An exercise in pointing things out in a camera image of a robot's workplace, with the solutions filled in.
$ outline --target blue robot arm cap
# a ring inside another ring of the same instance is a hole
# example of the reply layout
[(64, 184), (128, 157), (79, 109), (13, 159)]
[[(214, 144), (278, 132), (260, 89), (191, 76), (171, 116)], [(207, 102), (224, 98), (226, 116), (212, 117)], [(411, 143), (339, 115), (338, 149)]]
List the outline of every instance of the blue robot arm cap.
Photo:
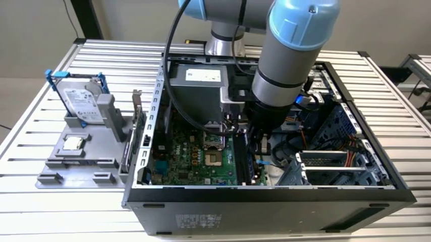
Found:
[[(178, 0), (178, 5), (182, 7), (186, 0)], [(207, 13), (204, 11), (203, 0), (191, 0), (186, 8), (184, 14), (196, 19), (207, 20)]]
[(339, 11), (339, 0), (276, 0), (268, 16), (271, 32), (291, 49), (319, 49), (331, 37)]

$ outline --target white wall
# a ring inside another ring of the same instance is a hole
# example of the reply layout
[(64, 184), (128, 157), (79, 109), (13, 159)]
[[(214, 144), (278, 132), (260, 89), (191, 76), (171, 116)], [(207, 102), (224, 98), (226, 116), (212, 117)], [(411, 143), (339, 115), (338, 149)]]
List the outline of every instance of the white wall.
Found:
[[(73, 8), (65, 2), (83, 37)], [(0, 0), (0, 77), (43, 78), (75, 38), (61, 0)]]
[[(380, 65), (398, 65), (408, 53), (431, 54), (430, 0), (340, 0), (342, 13), (330, 50), (364, 50)], [(105, 13), (115, 40), (165, 41), (178, 11), (176, 0), (93, 0)], [(210, 23), (184, 17), (175, 42), (207, 40)], [(262, 45), (263, 36), (246, 42)]]
[[(178, 0), (93, 0), (93, 5), (105, 38), (165, 41)], [(430, 8), (431, 0), (342, 0), (324, 49), (366, 50), (380, 65), (398, 65), (411, 52), (431, 54)], [(83, 37), (71, 5), (69, 10)], [(175, 42), (208, 38), (210, 22), (184, 17)], [(43, 77), (73, 39), (61, 0), (0, 0), (0, 77)], [(248, 34), (246, 42), (262, 45), (263, 36)]]

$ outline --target power supply label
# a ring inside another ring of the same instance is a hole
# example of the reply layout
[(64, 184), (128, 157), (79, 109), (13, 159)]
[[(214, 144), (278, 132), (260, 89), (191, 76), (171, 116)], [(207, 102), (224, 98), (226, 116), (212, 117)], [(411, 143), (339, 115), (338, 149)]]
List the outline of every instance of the power supply label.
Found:
[(179, 228), (218, 228), (222, 214), (176, 214)]
[(196, 82), (222, 82), (220, 70), (188, 69), (186, 80)]
[(65, 88), (64, 94), (76, 116), (89, 124), (103, 123), (93, 94), (85, 89)]

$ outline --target aluminum workbench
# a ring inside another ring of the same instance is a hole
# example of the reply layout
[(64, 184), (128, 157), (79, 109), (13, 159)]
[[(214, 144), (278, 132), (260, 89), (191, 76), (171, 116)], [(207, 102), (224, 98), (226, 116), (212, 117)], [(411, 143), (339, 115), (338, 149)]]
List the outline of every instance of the aluminum workbench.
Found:
[[(73, 44), (56, 71), (107, 75), (116, 107), (132, 115), (133, 89), (143, 91), (148, 109), (163, 44), (88, 40)], [(179, 44), (172, 52), (203, 54), (203, 46)], [(260, 47), (247, 47), (259, 57)], [(431, 126), (384, 76), (358, 52), (322, 51), (355, 99), (372, 131), (416, 196), (418, 203), (354, 234), (149, 237), (128, 210), (123, 189), (39, 190), (36, 175), (64, 128), (64, 107), (44, 85), (0, 146), (0, 241), (431, 241)]]
[(400, 64), (407, 67), (431, 88), (431, 55), (410, 54)]

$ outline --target robotic arm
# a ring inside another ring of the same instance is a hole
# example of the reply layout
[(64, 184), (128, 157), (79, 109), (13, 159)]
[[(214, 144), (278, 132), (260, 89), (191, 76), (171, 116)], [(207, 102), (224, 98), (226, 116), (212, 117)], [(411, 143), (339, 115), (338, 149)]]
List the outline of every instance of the robotic arm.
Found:
[[(258, 102), (250, 104), (247, 113), (252, 126), (266, 133), (284, 121), (320, 48), (331, 37), (339, 9), (339, 0), (190, 2), (184, 13), (191, 17), (267, 30), (252, 82)], [(223, 37), (223, 30), (219, 33), (215, 34)]]

